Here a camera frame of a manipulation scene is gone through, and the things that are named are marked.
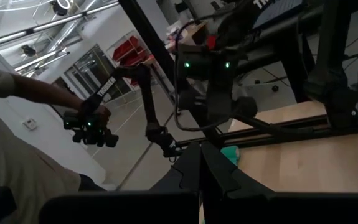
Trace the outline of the black aluminium frame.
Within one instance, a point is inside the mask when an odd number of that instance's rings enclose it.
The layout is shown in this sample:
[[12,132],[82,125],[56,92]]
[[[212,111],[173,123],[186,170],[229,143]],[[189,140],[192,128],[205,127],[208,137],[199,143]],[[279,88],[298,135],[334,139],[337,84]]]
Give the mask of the black aluminium frame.
[[[175,45],[180,43],[175,42],[173,53],[169,53],[159,40],[156,31],[139,6],[137,0],[118,0],[118,2],[172,84],[173,92],[170,97],[173,101],[174,108],[178,109],[177,83],[180,79],[187,80],[189,84],[196,88],[199,92],[206,92],[209,85],[207,80],[195,80],[192,78],[175,79],[174,62],[177,54]],[[245,59],[240,61],[240,65],[246,65],[252,60],[260,59],[267,59],[268,62],[265,65],[280,62],[274,59],[273,54],[274,46],[271,44],[264,45],[259,49],[249,51]],[[358,92],[356,85],[348,85],[350,89]],[[322,103],[318,101],[316,102],[326,111]],[[260,119],[257,119],[258,124],[245,124],[239,120],[230,118],[228,121],[214,127],[211,126],[211,124],[206,124],[205,119],[199,118],[198,116],[194,116],[191,112],[190,113],[197,123],[195,131],[200,131],[204,134],[204,137],[200,138],[200,142],[210,142],[216,147],[238,146],[246,148],[358,134],[357,105],[358,103],[352,111],[352,116],[356,119],[356,125],[342,129],[333,128],[329,124],[326,112],[324,115],[297,119],[278,124],[269,124]]]

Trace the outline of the white wall thermostat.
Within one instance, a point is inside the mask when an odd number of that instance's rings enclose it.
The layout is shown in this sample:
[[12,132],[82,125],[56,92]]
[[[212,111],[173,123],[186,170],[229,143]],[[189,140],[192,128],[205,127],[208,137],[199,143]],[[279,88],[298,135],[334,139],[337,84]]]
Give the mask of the white wall thermostat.
[[38,127],[36,121],[32,118],[25,119],[22,124],[26,127],[28,131],[33,131]]

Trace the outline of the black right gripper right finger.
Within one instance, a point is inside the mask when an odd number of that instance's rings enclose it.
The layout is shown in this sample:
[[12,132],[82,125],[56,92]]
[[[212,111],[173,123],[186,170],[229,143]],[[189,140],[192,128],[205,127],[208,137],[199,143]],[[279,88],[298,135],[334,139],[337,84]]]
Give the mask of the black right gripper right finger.
[[238,166],[231,163],[221,149],[209,142],[201,145],[202,154],[207,169],[212,174],[212,180],[217,182],[223,193],[273,193],[272,189],[256,181]]

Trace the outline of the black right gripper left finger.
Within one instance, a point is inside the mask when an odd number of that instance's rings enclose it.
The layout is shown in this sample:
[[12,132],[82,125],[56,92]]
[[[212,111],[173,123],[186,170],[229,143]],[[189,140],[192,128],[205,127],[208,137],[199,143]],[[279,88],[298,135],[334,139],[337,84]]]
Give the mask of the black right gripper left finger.
[[170,170],[151,188],[153,192],[198,191],[201,148],[192,143],[171,166]]

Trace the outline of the brown cardboard box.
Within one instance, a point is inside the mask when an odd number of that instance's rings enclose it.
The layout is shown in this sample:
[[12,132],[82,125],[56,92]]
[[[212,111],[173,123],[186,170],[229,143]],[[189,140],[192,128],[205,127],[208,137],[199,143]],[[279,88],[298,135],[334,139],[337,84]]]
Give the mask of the brown cardboard box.
[[187,45],[201,45],[207,39],[208,30],[207,22],[201,22],[200,24],[190,26],[187,29],[187,35],[183,37],[179,43]]

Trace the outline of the person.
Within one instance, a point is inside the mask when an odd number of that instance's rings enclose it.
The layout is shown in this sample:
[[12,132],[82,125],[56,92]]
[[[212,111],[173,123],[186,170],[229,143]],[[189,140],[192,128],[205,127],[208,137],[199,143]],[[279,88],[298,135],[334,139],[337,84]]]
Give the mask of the person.
[[[79,97],[36,79],[0,70],[0,98],[15,96],[34,103],[79,110]],[[64,166],[17,137],[0,118],[0,186],[9,187],[16,210],[13,224],[38,224],[48,200],[80,191],[102,191],[89,176]]]

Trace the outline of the glass double door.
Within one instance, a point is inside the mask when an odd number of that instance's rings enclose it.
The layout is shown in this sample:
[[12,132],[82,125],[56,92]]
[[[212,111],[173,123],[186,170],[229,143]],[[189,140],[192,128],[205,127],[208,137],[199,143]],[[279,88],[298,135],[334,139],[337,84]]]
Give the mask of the glass double door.
[[[66,72],[73,75],[79,87],[85,90],[85,98],[102,86],[115,70],[115,65],[98,45],[94,45],[85,55],[76,61]],[[122,78],[116,78],[115,86],[105,95],[105,103],[129,93],[131,88]]]

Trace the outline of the red storage bins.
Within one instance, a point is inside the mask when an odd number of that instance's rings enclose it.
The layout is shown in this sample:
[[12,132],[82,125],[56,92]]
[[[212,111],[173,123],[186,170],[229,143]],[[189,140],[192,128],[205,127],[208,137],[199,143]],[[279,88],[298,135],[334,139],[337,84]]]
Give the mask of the red storage bins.
[[132,67],[141,63],[150,62],[152,53],[143,41],[136,35],[125,35],[112,46],[110,54],[112,61],[118,66]]

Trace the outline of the teal elastic bandage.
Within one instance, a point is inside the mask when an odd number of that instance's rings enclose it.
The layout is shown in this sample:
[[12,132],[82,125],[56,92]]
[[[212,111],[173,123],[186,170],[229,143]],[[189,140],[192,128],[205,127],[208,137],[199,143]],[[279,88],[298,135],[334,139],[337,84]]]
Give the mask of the teal elastic bandage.
[[221,150],[221,153],[231,161],[234,165],[238,165],[240,160],[240,150],[237,146],[228,146],[224,147]]

